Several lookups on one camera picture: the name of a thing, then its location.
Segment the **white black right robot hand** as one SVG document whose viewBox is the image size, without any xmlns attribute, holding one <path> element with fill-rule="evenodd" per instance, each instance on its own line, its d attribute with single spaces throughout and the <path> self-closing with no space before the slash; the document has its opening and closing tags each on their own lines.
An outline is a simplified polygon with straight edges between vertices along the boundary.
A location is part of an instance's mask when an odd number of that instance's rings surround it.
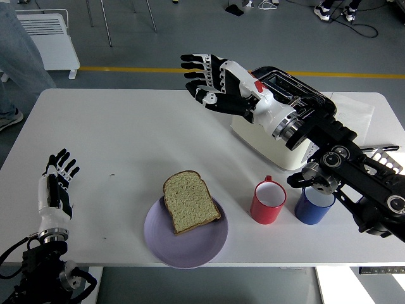
<svg viewBox="0 0 405 304">
<path fill-rule="evenodd" d="M 242 116 L 271 135 L 295 112 L 235 61 L 213 54 L 183 54 L 180 59 L 181 67 L 188 69 L 186 89 L 211 111 Z"/>
</svg>

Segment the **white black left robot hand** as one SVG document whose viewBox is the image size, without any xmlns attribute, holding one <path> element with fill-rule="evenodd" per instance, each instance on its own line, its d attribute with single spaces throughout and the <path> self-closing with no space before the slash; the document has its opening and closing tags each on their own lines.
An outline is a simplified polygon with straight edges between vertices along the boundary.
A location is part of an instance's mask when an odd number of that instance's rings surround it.
<svg viewBox="0 0 405 304">
<path fill-rule="evenodd" d="M 68 188 L 79 170 L 76 159 L 65 148 L 49 157 L 38 186 L 40 238 L 68 239 L 68 223 L 72 219 Z"/>
</svg>

